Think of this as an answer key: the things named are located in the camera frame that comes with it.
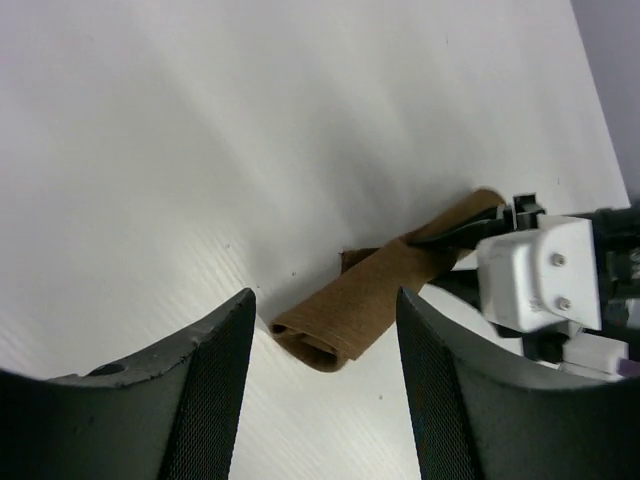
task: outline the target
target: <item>table surface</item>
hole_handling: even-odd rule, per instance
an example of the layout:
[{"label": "table surface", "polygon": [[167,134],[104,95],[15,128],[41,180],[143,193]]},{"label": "table surface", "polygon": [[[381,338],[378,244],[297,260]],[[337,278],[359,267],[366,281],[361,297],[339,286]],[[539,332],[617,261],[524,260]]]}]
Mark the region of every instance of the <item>table surface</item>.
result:
[{"label": "table surface", "polygon": [[0,365],[93,367],[258,298],[232,479],[417,479],[395,328],[335,374],[263,321],[467,191],[628,199],[569,0],[0,6]]}]

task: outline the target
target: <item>cloth fold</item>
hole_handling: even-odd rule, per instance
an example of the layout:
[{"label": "cloth fold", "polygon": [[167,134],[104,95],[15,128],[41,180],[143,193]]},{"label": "cloth fold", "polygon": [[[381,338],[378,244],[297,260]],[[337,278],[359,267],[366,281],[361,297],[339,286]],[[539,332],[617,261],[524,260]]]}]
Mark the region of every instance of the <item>cloth fold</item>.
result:
[{"label": "cloth fold", "polygon": [[342,275],[278,316],[274,339],[292,355],[323,372],[356,360],[395,321],[401,286],[418,291],[453,268],[469,251],[411,247],[418,237],[442,233],[481,211],[504,204],[493,190],[479,189],[428,224],[385,246],[342,254]]}]

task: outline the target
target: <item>brown towel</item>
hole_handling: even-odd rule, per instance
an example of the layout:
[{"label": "brown towel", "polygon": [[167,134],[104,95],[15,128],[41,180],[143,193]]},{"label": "brown towel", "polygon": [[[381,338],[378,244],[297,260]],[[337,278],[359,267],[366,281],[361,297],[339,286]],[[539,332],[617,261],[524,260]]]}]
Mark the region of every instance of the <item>brown towel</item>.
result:
[{"label": "brown towel", "polygon": [[323,372],[334,372],[347,360],[356,360],[393,324],[399,287],[418,291],[469,253],[427,251],[407,243],[444,232],[501,204],[504,199],[496,192],[476,190],[427,225],[380,249],[344,252],[343,275],[276,318],[271,325],[274,338]]}]

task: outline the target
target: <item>folded cloth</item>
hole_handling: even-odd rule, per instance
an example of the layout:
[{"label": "folded cloth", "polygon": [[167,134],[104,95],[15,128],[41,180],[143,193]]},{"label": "folded cloth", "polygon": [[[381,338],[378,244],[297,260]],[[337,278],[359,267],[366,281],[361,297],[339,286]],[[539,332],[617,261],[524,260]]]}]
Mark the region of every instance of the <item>folded cloth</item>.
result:
[{"label": "folded cloth", "polygon": [[501,204],[504,199],[496,192],[476,190],[427,225],[379,249],[344,252],[343,274],[277,317],[270,327],[273,337],[316,370],[339,370],[348,360],[360,357],[393,324],[398,288],[418,291],[469,253],[429,251],[408,243],[442,233]]}]

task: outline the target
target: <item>brown cloth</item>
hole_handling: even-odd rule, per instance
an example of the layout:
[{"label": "brown cloth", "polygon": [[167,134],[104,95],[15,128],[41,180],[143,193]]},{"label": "brown cloth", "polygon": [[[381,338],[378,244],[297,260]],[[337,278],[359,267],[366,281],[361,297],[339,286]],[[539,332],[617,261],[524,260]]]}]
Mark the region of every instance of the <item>brown cloth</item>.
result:
[{"label": "brown cloth", "polygon": [[501,204],[504,199],[496,192],[476,190],[427,225],[380,249],[344,252],[343,275],[276,318],[271,333],[307,365],[323,372],[339,370],[347,360],[362,355],[393,324],[399,287],[418,291],[469,253],[428,251],[407,243],[449,230]]}]

